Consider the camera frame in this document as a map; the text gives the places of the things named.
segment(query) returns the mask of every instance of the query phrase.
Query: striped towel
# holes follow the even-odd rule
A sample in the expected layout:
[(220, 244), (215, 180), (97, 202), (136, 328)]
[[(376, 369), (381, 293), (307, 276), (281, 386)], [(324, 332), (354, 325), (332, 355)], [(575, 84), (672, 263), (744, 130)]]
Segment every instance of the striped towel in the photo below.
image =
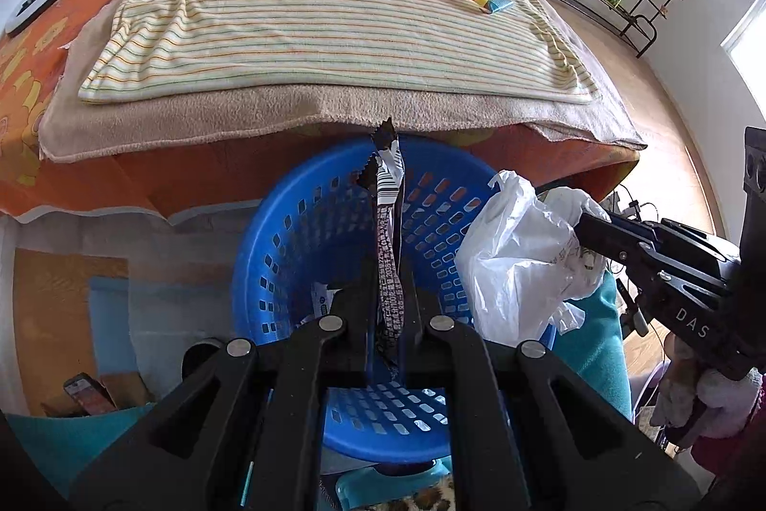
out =
[(590, 102), (590, 73), (537, 0), (124, 0), (79, 90), (125, 102), (319, 83)]

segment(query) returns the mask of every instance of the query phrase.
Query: beige fleece blanket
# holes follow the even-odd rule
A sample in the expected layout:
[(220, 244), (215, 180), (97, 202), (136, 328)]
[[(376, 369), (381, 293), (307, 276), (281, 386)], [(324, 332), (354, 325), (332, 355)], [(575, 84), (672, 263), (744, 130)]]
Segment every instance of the beige fleece blanket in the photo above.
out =
[(576, 137), (635, 150), (646, 147), (604, 68), (544, 0), (537, 2), (598, 86), (590, 104), (338, 85), (262, 85), (109, 106), (84, 103), (78, 99), (78, 89), (110, 39), (113, 16), (122, 1), (112, 0), (102, 8), (69, 45), (64, 74), (40, 124), (45, 158), (71, 163), (323, 122), (374, 127), (388, 116), (403, 132), (527, 124), (550, 141)]

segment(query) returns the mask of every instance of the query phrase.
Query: smartphone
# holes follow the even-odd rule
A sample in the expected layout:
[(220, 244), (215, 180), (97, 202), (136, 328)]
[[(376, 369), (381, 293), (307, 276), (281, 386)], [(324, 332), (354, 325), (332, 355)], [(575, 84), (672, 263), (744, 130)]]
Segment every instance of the smartphone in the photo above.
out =
[(117, 411), (106, 388), (86, 373), (64, 381), (64, 392), (90, 416)]

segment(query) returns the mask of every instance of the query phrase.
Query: teal fabric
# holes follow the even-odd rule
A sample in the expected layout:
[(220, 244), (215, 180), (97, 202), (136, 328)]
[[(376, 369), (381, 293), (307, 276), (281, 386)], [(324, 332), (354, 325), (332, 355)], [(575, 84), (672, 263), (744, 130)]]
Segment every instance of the teal fabric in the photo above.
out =
[(631, 385), (622, 344), (614, 275), (606, 271), (593, 295), (571, 302), (585, 311), (580, 329), (556, 336), (553, 353), (625, 418), (631, 419)]
[(5, 417), (37, 470), (68, 498), (69, 488), (83, 468), (152, 407), (147, 404), (83, 418)]

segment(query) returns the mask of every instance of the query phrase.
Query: metal screw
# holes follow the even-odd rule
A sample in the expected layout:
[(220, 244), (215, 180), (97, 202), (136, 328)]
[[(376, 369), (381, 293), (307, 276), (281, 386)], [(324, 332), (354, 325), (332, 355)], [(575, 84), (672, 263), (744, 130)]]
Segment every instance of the metal screw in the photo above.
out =
[(244, 338), (235, 338), (226, 345), (226, 353), (232, 358), (241, 358), (250, 353), (250, 341)]
[(524, 355), (535, 360), (545, 355), (545, 346), (536, 340), (523, 341), (521, 349)]
[(325, 331), (338, 331), (343, 326), (343, 319), (334, 314), (323, 316), (319, 320), (319, 327)]
[(439, 314), (430, 320), (430, 326), (436, 331), (450, 331), (455, 326), (455, 322), (449, 316)]

